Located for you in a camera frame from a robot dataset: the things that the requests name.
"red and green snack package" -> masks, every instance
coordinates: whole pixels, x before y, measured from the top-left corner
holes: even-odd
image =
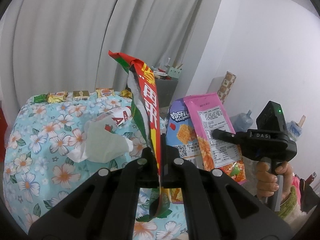
[[[160,115],[155,77],[153,71],[140,59],[121,52],[112,53],[109,51],[109,55],[120,63],[123,69],[129,74],[128,87],[131,89],[133,95],[131,105],[132,117],[157,161],[160,187],[158,190],[152,191],[153,196],[150,201],[159,201],[159,204],[156,210],[151,208],[155,205],[150,204],[150,216],[146,219],[150,220],[154,216],[165,213],[165,209],[168,209],[163,208],[167,206],[168,197],[166,193],[161,190]]]

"silver screw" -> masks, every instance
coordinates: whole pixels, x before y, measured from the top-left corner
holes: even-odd
[[[212,174],[216,177],[220,177],[222,175],[222,170],[219,170],[219,169],[214,169],[212,171]]]
[[[147,159],[145,159],[145,158],[140,158],[140,159],[138,159],[137,160],[137,163],[139,164],[139,165],[144,165],[144,164],[146,164],[148,161],[147,161]]]
[[[101,177],[107,176],[108,173],[109,173],[108,169],[105,169],[105,168],[100,169],[100,170],[98,171],[98,174],[99,174]]]
[[[181,165],[184,163],[184,160],[182,158],[175,158],[173,162],[177,165]]]

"gray handle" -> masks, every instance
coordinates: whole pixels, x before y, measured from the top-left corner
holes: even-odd
[[[275,173],[275,168],[278,167],[281,162],[271,160],[270,158],[264,157],[261,159],[262,162],[269,164],[269,173],[272,173],[277,176],[277,184],[279,185],[279,189],[274,192],[271,197],[264,197],[262,202],[268,206],[272,211],[280,211],[281,199],[282,199],[282,189],[283,189],[283,175],[278,175]]]

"green snack packet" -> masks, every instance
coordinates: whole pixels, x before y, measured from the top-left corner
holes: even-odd
[[[48,94],[42,94],[42,95],[36,96],[36,97],[34,97],[33,102],[35,102],[35,103],[46,102],[47,101],[47,96],[48,96]]]

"curtain fold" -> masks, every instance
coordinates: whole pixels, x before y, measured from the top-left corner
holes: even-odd
[[[127,74],[108,50],[152,66],[188,42],[199,0],[13,0],[0,39],[4,114],[35,94],[114,87]]]

